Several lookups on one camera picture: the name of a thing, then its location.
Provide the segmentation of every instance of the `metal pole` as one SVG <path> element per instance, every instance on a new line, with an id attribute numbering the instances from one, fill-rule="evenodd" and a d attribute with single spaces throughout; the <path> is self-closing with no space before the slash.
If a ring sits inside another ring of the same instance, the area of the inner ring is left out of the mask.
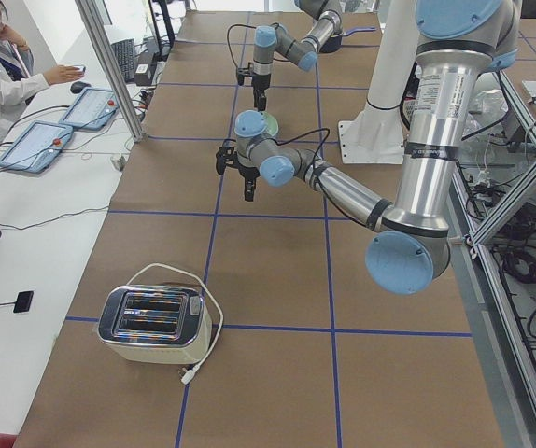
<path id="1" fill-rule="evenodd" d="M 117 102 L 119 103 L 120 111 L 125 117 L 125 122 L 129 127 L 129 132 L 134 138 L 134 142 L 140 142 L 145 134 L 139 122 L 139 117 L 135 113 L 133 102 L 131 101 L 131 95 L 127 91 L 124 78 L 120 72 L 119 64 L 115 59 L 110 42 L 104 30 L 102 24 L 102 17 L 100 11 L 96 7 L 93 0 L 75 0 L 78 6 L 79 14 L 85 25 L 85 29 L 88 31 L 90 40 L 93 45 L 93 49 L 98 56 L 98 60 L 102 65 L 108 82 L 117 96 Z"/>

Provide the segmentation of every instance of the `person's hand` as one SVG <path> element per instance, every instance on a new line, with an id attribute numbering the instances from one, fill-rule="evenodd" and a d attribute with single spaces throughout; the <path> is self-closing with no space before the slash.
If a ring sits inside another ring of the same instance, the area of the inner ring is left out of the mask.
<path id="1" fill-rule="evenodd" d="M 25 38 L 8 25 L 3 25 L 1 28 L 0 39 L 7 40 L 11 44 L 15 44 L 17 47 L 23 47 L 27 44 Z"/>
<path id="2" fill-rule="evenodd" d="M 83 73 L 71 65 L 56 65 L 44 72 L 44 78 L 49 85 L 63 84 L 64 82 L 77 81 L 83 77 Z"/>

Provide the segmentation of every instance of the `white power cord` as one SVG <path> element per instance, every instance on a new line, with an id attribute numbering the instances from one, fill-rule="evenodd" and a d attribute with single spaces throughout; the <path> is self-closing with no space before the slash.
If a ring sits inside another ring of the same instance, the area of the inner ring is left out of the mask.
<path id="1" fill-rule="evenodd" d="M 191 367 L 190 369 L 186 369 L 185 373 L 181 377 L 181 383 L 183 383 L 184 385 L 188 385 L 190 381 L 193 379 L 193 377 L 195 376 L 195 373 L 197 373 L 197 371 L 202 367 L 202 364 L 204 364 L 204 362 L 210 356 L 210 353 L 212 353 L 212 350 L 214 350 L 214 346 L 216 345 L 216 341 L 219 339 L 220 331 L 222 330 L 222 323 L 224 322 L 224 314 L 222 313 L 222 309 L 220 308 L 219 303 L 216 301 L 216 299 L 214 299 L 214 296 L 212 295 L 212 293 L 210 292 L 210 290 L 207 288 L 207 286 L 205 285 L 205 283 L 202 281 L 200 277 L 198 277 L 194 273 L 188 273 L 187 271 L 183 271 L 173 266 L 169 266 L 168 264 L 161 264 L 161 263 L 149 264 L 144 269 L 136 273 L 133 277 L 131 277 L 131 280 L 127 282 L 127 285 L 130 285 L 135 280 L 135 278 L 137 278 L 139 275 L 141 275 L 142 273 L 144 273 L 145 271 L 151 268 L 164 268 L 169 271 L 174 271 L 176 273 L 182 273 L 183 275 L 187 275 L 188 277 L 195 279 L 200 284 L 200 286 L 204 289 L 205 293 L 210 298 L 210 300 L 214 303 L 214 306 L 216 307 L 220 315 L 219 327 L 216 331 L 216 335 L 214 336 L 214 340 L 210 344 L 208 351 L 205 353 L 205 356 L 196 364 L 194 364 L 193 367 Z"/>

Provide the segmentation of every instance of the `keyboard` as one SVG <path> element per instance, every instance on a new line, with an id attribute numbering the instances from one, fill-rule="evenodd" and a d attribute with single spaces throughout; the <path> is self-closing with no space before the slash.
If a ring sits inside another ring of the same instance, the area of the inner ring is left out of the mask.
<path id="1" fill-rule="evenodd" d="M 112 51 L 115 53 L 117 63 L 119 63 L 125 82 L 131 82 L 135 78 L 135 41 L 125 39 L 114 44 L 110 44 Z"/>

